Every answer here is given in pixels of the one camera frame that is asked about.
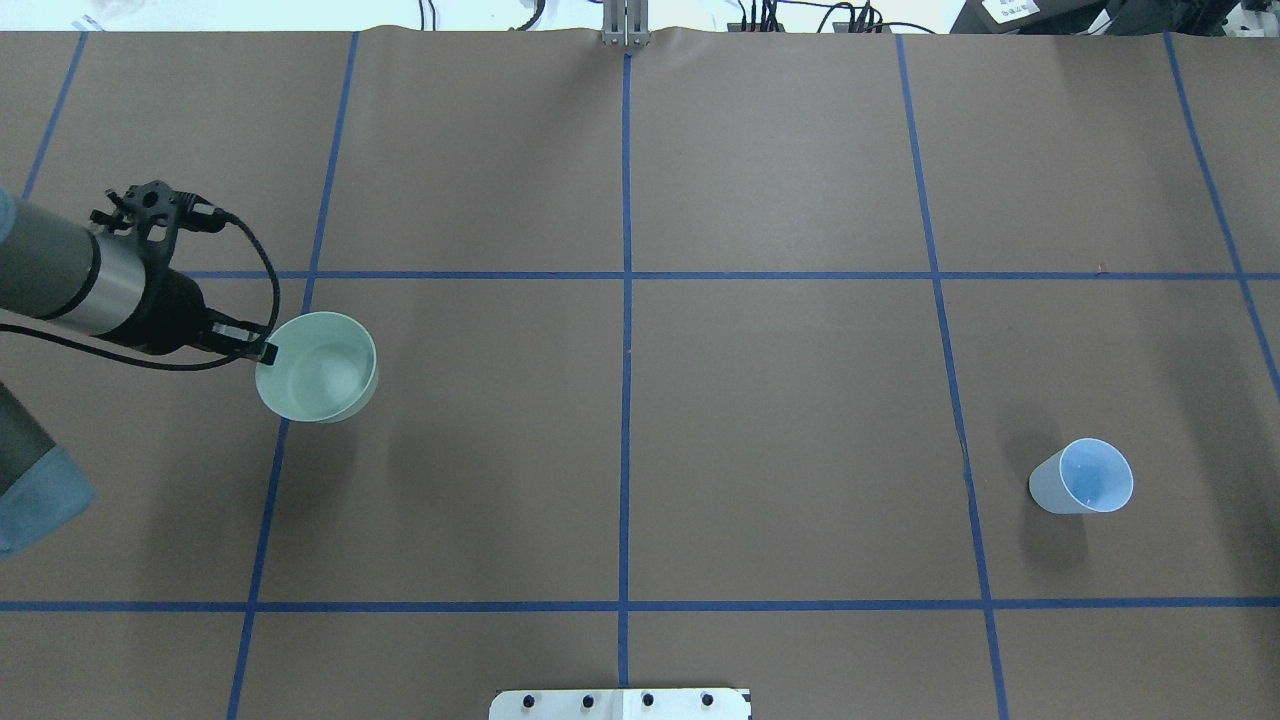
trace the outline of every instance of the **white label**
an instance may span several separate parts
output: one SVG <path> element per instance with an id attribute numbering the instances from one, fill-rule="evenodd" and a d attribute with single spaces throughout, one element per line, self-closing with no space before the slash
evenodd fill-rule
<path id="1" fill-rule="evenodd" d="M 991 13 L 991 19 L 1001 24 L 1011 23 L 1039 12 L 1033 0 L 982 0 L 982 6 Z"/>

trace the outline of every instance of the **light blue cup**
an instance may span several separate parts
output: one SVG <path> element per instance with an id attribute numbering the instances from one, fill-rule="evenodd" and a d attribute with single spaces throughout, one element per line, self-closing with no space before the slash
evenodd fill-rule
<path id="1" fill-rule="evenodd" d="M 1050 512 L 1114 512 L 1133 497 L 1133 470 L 1110 443 L 1082 438 L 1041 462 L 1032 473 L 1030 489 Z"/>

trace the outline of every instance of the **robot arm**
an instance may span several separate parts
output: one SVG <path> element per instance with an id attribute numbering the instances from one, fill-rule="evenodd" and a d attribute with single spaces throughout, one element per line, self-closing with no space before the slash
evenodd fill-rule
<path id="1" fill-rule="evenodd" d="M 241 357 L 274 363 L 276 348 L 266 337 L 279 314 L 279 282 L 244 223 L 198 195 L 177 192 L 160 181 L 131 186 L 123 197 L 114 191 L 106 196 L 114 211 L 95 210 L 90 217 L 93 225 L 83 228 L 0 187 L 0 309 L 148 355 L 191 346 L 221 357 L 172 365 L 115 355 L 27 327 L 0 324 L 0 331 L 165 370 L 216 368 Z M 178 231 L 219 232 L 227 224 L 246 233 L 271 281 L 273 306 L 265 325 L 207 307 L 200 286 L 169 268 Z M 0 559 L 70 520 L 92 498 L 92 488 L 70 456 L 0 384 Z"/>

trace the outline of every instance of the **cable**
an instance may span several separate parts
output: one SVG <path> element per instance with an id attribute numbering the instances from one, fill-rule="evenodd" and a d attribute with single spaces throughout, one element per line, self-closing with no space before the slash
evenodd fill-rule
<path id="1" fill-rule="evenodd" d="M 924 26 L 918 26 L 918 24 L 915 24 L 915 23 L 900 23 L 900 22 L 892 22 L 892 23 L 876 23 L 876 24 L 870 26 L 869 28 L 864 29 L 863 32 L 877 32 L 877 31 L 878 31 L 879 28 L 882 28 L 882 27 L 896 27 L 896 26 L 901 26 L 901 27 L 914 27 L 915 29 L 923 29 L 924 32 L 927 32 L 927 33 L 929 33 L 929 35 L 937 35 L 936 32 L 933 32 L 932 29 L 929 29 L 929 28 L 927 28 L 927 27 L 924 27 Z"/>
<path id="2" fill-rule="evenodd" d="M 829 18 L 831 14 L 840 8 L 849 10 L 849 24 L 854 24 L 854 14 L 858 13 L 858 8 L 854 8 L 850 3 L 836 3 L 835 5 L 824 5 L 824 8 L 827 8 L 827 14 L 823 15 L 822 22 L 818 23 L 818 32 L 822 32 L 822 28 L 827 27 L 827 18 Z"/>
<path id="3" fill-rule="evenodd" d="M 250 245 L 253 246 L 253 251 L 257 252 L 260 260 L 262 260 L 262 268 L 266 269 L 266 277 L 271 281 L 271 318 L 266 322 L 266 331 L 262 332 L 260 342 L 253 345 L 246 345 L 244 347 L 237 350 L 230 355 L 219 357 L 218 360 L 210 360 L 209 363 L 196 363 L 193 365 L 177 365 L 173 363 L 152 363 L 151 360 L 142 360 L 138 357 L 129 357 L 128 355 L 120 355 L 118 352 L 111 352 L 110 350 L 102 350 L 100 347 L 93 347 L 92 345 L 84 345 L 82 342 L 76 342 L 74 340 L 68 340 L 61 336 L 52 333 L 46 333 L 44 331 L 37 331 L 27 328 L 23 325 L 9 325 L 0 323 L 0 333 L 13 333 L 27 337 L 33 337 L 36 340 L 45 340 L 63 347 L 69 347 L 72 350 L 79 350 L 81 352 L 87 352 L 90 355 L 96 355 L 99 357 L 105 357 L 108 360 L 115 360 L 116 363 L 123 363 L 125 365 L 133 365 L 134 368 L 145 368 L 147 370 L 169 370 L 173 373 L 191 373 L 196 370 L 211 370 L 214 368 L 221 368 L 223 365 L 230 365 L 236 360 L 244 357 L 250 351 L 260 347 L 261 343 L 266 342 L 270 337 L 271 331 L 275 329 L 275 322 L 280 318 L 280 278 L 275 275 L 275 268 L 271 265 L 271 260 L 266 256 L 266 250 L 262 250 L 262 243 L 257 241 L 253 231 L 248 229 L 248 225 L 243 220 L 237 218 L 230 213 L 225 213 L 227 222 L 236 225 L 244 233 L 248 238 Z"/>
<path id="4" fill-rule="evenodd" d="M 543 19 L 543 10 L 545 9 L 547 9 L 547 0 L 538 0 L 538 4 L 534 5 L 534 17 L 529 18 L 529 20 L 525 24 L 520 27 L 513 27 L 511 29 L 524 32 L 534 27 L 534 24 L 536 24 L 538 20 Z"/>
<path id="5" fill-rule="evenodd" d="M 778 26 L 778 0 L 769 0 L 768 8 L 769 8 L 769 23 L 764 28 L 765 32 L 781 32 L 781 28 Z"/>
<path id="6" fill-rule="evenodd" d="M 431 8 L 431 31 L 435 31 L 435 0 L 426 0 Z M 426 10 L 422 9 L 422 0 L 417 0 L 417 29 L 426 29 Z"/>
<path id="7" fill-rule="evenodd" d="M 861 10 L 858 12 L 858 19 L 849 23 L 845 32 L 870 32 L 870 26 L 884 22 L 884 15 L 879 10 L 872 6 L 870 1 L 863 5 Z"/>

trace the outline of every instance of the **white cup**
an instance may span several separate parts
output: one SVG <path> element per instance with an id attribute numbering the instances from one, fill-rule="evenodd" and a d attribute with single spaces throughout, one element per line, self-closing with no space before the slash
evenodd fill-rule
<path id="1" fill-rule="evenodd" d="M 1032 497 L 1060 515 L 1112 512 L 1133 496 L 1133 470 L 1111 445 L 1078 439 L 1032 473 Z"/>
<path id="2" fill-rule="evenodd" d="M 273 365 L 257 365 L 257 395 L 276 415 L 302 423 L 346 420 L 378 388 L 378 348 L 369 331 L 340 313 L 307 313 L 280 325 L 269 342 Z"/>

